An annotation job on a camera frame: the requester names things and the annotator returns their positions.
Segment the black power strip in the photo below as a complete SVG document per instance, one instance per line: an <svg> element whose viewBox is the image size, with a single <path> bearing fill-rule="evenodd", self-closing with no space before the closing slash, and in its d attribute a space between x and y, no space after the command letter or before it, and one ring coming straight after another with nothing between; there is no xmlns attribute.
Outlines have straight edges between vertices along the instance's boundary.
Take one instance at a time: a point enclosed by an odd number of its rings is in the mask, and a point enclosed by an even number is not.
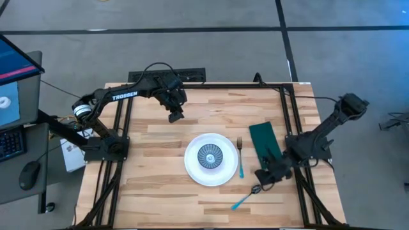
<svg viewBox="0 0 409 230"><path fill-rule="evenodd" d="M174 72L180 76L183 82L206 82L206 69L205 68L184 68L174 69ZM129 72L128 82L136 82L142 75L140 72ZM144 74L145 77L152 76L167 76L173 73L171 70L147 70Z"/></svg>

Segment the black aluminium table frame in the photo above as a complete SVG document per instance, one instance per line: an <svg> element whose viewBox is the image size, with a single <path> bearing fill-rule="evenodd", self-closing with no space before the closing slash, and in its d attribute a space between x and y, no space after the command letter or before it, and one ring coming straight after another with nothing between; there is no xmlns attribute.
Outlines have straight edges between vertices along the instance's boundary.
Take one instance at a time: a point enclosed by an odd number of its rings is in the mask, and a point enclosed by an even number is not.
<svg viewBox="0 0 409 230"><path fill-rule="evenodd" d="M168 122L168 112L155 99L105 106L101 120L130 138L119 185L96 217L114 228L300 227L322 223L318 209L294 179L251 195L237 210L231 207L257 183L260 164L249 127L271 122L278 145L287 135L320 123L313 90L307 83L189 83L184 118ZM195 182L184 166L184 153L195 137L217 133L243 139L244 178L235 174L218 187Z"/></svg>

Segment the white round plate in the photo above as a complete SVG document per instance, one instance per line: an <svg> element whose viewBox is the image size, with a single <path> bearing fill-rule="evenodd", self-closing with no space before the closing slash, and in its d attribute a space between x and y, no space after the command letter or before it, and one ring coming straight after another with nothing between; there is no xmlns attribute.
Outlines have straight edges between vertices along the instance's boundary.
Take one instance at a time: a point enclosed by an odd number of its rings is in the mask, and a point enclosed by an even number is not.
<svg viewBox="0 0 409 230"><path fill-rule="evenodd" d="M214 169L202 167L197 160L199 149L205 144L215 144L223 152L220 166ZM218 187L228 182L238 168L238 153L234 144L226 137L216 133L201 134L187 146L184 155L185 169L198 184L207 187Z"/></svg>

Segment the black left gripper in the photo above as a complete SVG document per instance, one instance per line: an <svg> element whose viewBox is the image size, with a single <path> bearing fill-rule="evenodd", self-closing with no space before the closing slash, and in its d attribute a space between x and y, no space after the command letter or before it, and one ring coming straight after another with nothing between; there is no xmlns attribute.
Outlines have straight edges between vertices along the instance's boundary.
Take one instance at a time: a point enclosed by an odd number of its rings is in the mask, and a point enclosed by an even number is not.
<svg viewBox="0 0 409 230"><path fill-rule="evenodd" d="M187 101L187 95L183 88L160 92L156 95L156 99L167 111L172 112L168 117L170 123L174 123L185 117L182 114L182 105Z"/></svg>

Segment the grey monitor light blue screen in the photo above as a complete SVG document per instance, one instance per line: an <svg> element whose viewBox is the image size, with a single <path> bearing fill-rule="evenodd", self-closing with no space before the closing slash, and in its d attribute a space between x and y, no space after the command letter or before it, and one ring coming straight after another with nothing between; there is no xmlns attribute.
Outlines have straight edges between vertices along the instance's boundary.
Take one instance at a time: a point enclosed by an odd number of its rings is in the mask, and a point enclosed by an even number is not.
<svg viewBox="0 0 409 230"><path fill-rule="evenodd" d="M0 130L33 123L38 117L39 96L40 96L40 79L39 74L26 79L0 86L0 98L7 97L11 104L7 108L0 108ZM11 121L9 119L10 109L16 109L19 105L19 119Z"/></svg>

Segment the dark green cloth napkin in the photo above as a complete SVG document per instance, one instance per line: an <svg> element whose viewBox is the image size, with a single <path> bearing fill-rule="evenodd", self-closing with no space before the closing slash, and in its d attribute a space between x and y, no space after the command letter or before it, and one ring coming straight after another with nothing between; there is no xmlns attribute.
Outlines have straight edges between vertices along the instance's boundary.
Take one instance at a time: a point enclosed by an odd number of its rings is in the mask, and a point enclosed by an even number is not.
<svg viewBox="0 0 409 230"><path fill-rule="evenodd" d="M268 164L264 162L266 156L266 147L279 147L276 136L274 134L271 122L251 125L249 127L252 143L256 150L262 169L267 169Z"/></svg>

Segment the grey computer desk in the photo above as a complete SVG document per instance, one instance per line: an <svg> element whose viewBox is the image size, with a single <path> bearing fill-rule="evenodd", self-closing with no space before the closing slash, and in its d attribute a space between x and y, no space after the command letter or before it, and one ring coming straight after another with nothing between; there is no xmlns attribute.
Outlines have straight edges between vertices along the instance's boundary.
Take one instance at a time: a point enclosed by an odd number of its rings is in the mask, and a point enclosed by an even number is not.
<svg viewBox="0 0 409 230"><path fill-rule="evenodd" d="M55 208L47 206L47 162L49 147L49 126L47 124L24 127L26 136L26 153L0 162L0 204L19 199L38 196L38 213L47 213ZM19 176L23 167L31 161L38 161L40 172L31 190L22 190Z"/></svg>

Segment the black keyboard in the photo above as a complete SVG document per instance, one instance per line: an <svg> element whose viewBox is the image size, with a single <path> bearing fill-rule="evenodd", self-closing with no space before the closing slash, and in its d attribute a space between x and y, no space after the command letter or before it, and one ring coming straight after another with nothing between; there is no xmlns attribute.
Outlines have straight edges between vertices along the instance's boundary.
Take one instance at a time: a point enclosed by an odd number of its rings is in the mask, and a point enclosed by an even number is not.
<svg viewBox="0 0 409 230"><path fill-rule="evenodd" d="M26 151L23 126L0 130L0 162L25 154Z"/></svg>

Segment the black computer mouse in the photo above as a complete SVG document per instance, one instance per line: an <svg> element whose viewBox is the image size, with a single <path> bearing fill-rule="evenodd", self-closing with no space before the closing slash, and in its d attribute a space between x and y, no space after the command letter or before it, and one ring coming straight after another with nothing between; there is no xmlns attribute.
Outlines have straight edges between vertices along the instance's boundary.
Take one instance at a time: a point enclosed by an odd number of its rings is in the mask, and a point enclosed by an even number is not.
<svg viewBox="0 0 409 230"><path fill-rule="evenodd" d="M38 161L28 162L19 176L19 186L22 190L31 190L37 180L41 165Z"/></svg>

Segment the white printed box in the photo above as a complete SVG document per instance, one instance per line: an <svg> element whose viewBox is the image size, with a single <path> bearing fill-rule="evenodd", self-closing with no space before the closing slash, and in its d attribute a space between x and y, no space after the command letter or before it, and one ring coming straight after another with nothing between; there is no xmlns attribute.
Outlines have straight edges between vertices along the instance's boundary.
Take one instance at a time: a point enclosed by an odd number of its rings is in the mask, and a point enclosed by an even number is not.
<svg viewBox="0 0 409 230"><path fill-rule="evenodd" d="M85 152L75 144L68 142L66 139L61 139L61 149L65 162L65 168L68 173L74 172L86 165L84 160Z"/></svg>

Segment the blue striped bowl pink base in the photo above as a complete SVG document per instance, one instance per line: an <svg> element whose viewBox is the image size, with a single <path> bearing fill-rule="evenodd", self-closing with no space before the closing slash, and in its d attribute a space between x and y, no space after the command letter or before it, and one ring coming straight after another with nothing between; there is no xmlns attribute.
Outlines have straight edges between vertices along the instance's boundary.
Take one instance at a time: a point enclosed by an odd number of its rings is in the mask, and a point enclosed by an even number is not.
<svg viewBox="0 0 409 230"><path fill-rule="evenodd" d="M205 144L197 153L199 164L206 169L214 169L222 163L223 152L215 144Z"/></svg>

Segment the tilted monitor dark blue screen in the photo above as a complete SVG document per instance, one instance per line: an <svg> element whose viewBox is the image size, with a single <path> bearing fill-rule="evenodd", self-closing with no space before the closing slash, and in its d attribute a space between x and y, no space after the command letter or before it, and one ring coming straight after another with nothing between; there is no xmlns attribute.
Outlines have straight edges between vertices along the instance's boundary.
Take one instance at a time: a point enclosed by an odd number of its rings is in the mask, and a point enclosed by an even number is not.
<svg viewBox="0 0 409 230"><path fill-rule="evenodd" d="M0 34L0 86L44 72L40 64Z"/></svg>

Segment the metal fork teal handle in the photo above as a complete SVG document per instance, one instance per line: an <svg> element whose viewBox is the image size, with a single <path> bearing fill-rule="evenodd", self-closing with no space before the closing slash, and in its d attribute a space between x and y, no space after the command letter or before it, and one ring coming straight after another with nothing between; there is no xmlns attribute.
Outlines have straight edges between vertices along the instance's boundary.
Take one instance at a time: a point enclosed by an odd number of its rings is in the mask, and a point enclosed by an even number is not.
<svg viewBox="0 0 409 230"><path fill-rule="evenodd" d="M243 165L242 165L242 147L243 147L243 140L242 137L238 137L236 140L236 147L239 152L239 175L241 178L244 178L244 173L243 173Z"/></svg>

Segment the black diagonal strut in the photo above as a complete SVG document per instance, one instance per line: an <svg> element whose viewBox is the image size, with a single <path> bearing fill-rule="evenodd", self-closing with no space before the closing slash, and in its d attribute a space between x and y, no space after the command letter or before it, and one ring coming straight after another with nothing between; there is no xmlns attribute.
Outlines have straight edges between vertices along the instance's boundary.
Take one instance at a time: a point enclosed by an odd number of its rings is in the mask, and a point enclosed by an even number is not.
<svg viewBox="0 0 409 230"><path fill-rule="evenodd" d="M36 123L47 123L50 131L78 146L81 150L86 151L93 149L92 146L88 145L88 140L85 137L80 136L77 132L67 128L62 123L58 122L56 119L52 118L41 110L38 110L38 118Z"/></svg>

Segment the black floor stand legs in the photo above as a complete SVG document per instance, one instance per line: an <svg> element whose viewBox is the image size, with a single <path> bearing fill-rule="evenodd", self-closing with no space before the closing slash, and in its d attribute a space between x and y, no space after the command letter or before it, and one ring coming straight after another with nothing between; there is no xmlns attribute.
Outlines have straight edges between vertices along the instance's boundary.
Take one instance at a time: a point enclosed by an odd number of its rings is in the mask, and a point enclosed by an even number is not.
<svg viewBox="0 0 409 230"><path fill-rule="evenodd" d="M409 130L409 112L389 112L390 116L388 121L379 123L381 131L387 131L392 127L401 126L405 130Z"/></svg>

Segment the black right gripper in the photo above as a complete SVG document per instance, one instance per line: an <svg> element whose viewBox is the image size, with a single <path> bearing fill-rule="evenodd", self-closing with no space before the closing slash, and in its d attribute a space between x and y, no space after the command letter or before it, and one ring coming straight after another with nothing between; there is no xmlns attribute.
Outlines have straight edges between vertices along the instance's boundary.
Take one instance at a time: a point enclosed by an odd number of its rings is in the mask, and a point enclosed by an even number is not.
<svg viewBox="0 0 409 230"><path fill-rule="evenodd" d="M281 159L281 150L279 147L266 147L266 156L264 162L268 164L267 169L258 169L255 171L255 175L259 180L259 183L269 185L282 181L282 179L290 179L293 175L291 172L292 161L289 158Z"/></svg>

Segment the metal spoon teal handle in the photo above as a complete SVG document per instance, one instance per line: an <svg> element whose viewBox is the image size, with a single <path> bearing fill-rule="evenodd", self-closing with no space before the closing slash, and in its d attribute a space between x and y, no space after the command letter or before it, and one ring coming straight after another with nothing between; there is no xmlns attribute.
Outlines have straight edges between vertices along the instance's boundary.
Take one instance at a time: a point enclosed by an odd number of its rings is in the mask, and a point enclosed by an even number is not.
<svg viewBox="0 0 409 230"><path fill-rule="evenodd" d="M243 197L241 200L239 200L237 203L235 203L234 205L232 205L231 209L232 210L237 210L238 207L246 200L248 199L251 195L253 194L258 194L261 192L261 185L254 185L251 188L251 191L248 195L246 195L245 197Z"/></svg>

